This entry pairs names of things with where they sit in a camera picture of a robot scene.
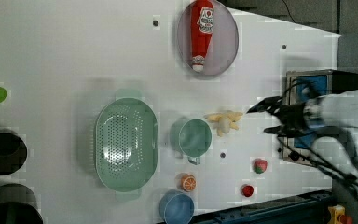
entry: small bowl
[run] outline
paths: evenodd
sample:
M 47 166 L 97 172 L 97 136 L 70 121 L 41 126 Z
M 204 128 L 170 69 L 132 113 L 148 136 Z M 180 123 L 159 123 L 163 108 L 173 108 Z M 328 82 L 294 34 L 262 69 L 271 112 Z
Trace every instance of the small bowl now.
M 159 214 L 167 224 L 188 224 L 194 214 L 193 200 L 184 193 L 172 189 L 162 197 Z
M 27 146 L 14 133 L 0 133 L 0 175 L 18 171 L 27 159 Z

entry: red ketchup bottle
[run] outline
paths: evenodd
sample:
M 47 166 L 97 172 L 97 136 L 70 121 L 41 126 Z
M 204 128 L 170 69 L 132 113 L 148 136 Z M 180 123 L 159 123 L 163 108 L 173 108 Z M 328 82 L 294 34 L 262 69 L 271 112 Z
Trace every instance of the red ketchup bottle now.
M 208 0 L 197 0 L 191 8 L 192 67 L 196 72 L 203 71 L 212 32 L 213 5 Z

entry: mug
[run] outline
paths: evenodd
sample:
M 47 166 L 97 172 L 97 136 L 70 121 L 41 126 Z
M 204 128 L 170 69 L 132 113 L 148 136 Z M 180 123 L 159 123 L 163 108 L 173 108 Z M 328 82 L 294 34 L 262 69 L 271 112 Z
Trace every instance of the mug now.
M 201 119 L 179 119 L 171 128 L 172 146 L 187 155 L 194 165 L 200 164 L 200 156 L 205 154 L 211 142 L 211 129 Z

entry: round plate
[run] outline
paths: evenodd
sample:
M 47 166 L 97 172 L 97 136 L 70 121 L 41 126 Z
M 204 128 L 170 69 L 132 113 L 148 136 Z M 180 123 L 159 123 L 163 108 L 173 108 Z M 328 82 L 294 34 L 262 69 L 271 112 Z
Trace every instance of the round plate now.
M 210 0 L 214 7 L 213 34 L 205 58 L 202 75 L 220 75 L 226 71 L 237 56 L 239 37 L 237 24 L 231 13 L 221 3 Z M 191 7 L 190 4 L 178 23 L 177 41 L 182 59 L 191 68 Z

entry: white table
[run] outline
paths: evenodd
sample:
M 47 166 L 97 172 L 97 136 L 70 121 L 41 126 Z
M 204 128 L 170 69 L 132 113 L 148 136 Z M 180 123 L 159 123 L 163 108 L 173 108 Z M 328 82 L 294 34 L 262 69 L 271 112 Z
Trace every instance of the white table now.
M 175 22 L 189 2 L 0 1 L 0 86 L 9 90 L 0 129 L 14 130 L 29 148 L 25 165 L 0 176 L 0 185 L 31 188 L 45 223 L 159 222 L 159 199 L 181 173 L 198 180 L 190 193 L 196 214 L 331 188 L 315 169 L 279 159 L 273 136 L 262 133 L 277 122 L 266 114 L 244 116 L 222 138 L 213 130 L 199 166 L 172 150 L 167 136 L 181 116 L 246 111 L 279 95 L 288 70 L 337 68 L 339 35 L 232 10 L 236 61 L 215 79 L 194 76 L 174 45 Z M 158 117 L 158 168 L 138 199 L 120 201 L 93 168 L 92 128 L 115 91 L 128 87 Z M 268 161 L 262 175 L 251 170 L 255 158 Z M 239 192 L 247 183 L 256 189 L 251 198 Z

